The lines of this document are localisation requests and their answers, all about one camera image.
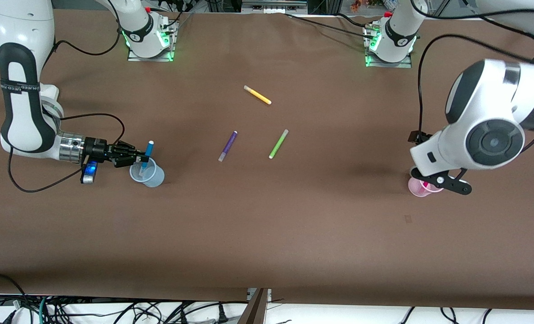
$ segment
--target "plastic cup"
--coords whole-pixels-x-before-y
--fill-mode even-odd
[[[409,179],[408,187],[409,191],[417,197],[427,197],[430,194],[438,193],[443,190],[443,188],[437,188],[430,183],[415,178]]]
[[[135,162],[131,168],[129,168],[129,174],[131,178],[136,182],[143,183],[145,186],[153,188],[162,184],[162,181],[165,180],[165,172],[160,168],[160,166],[155,163],[155,160],[152,158],[147,162],[147,168],[144,170],[143,175],[139,176],[139,171],[141,170],[142,162]]]

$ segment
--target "green marker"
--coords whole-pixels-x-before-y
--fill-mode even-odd
[[[275,144],[275,147],[271,151],[271,154],[269,154],[269,158],[274,158],[275,157],[275,154],[277,154],[277,151],[279,150],[279,147],[281,147],[281,144],[283,144],[283,141],[285,141],[285,137],[287,137],[287,134],[289,134],[289,130],[285,129],[285,131],[283,132],[283,135],[281,135],[281,137],[279,138],[279,140]]]

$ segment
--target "blue marker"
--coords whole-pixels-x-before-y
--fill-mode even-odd
[[[154,145],[155,145],[155,142],[149,141],[149,145],[147,145],[147,149],[145,150],[146,156],[151,156]],[[143,176],[143,172],[145,172],[145,169],[147,168],[147,164],[148,162],[143,162],[143,164],[141,165],[141,170],[139,170],[139,176]]]

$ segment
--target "pink cup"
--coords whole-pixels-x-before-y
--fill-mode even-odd
[[[427,197],[431,193],[438,193],[443,190],[443,188],[437,188],[430,183],[415,178],[409,179],[408,187],[409,191],[417,197]]]

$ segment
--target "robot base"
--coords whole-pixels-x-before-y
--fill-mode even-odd
[[[363,28],[363,35],[372,35],[373,37],[377,36],[379,27],[376,24],[366,24]],[[411,66],[411,55],[407,54],[407,56],[400,62],[390,63],[385,62],[382,59],[378,58],[378,56],[370,49],[372,45],[374,45],[373,39],[365,39],[364,40],[364,46],[365,46],[365,66],[376,66],[379,68],[412,68]]]
[[[129,54],[127,55],[127,61],[131,62],[172,62],[175,59],[175,46],[177,45],[177,31],[179,29],[179,21],[175,21],[171,26],[169,26],[170,34],[167,37],[164,37],[164,41],[170,42],[169,47],[162,50],[158,55],[151,58],[142,58],[138,57],[129,49]]]

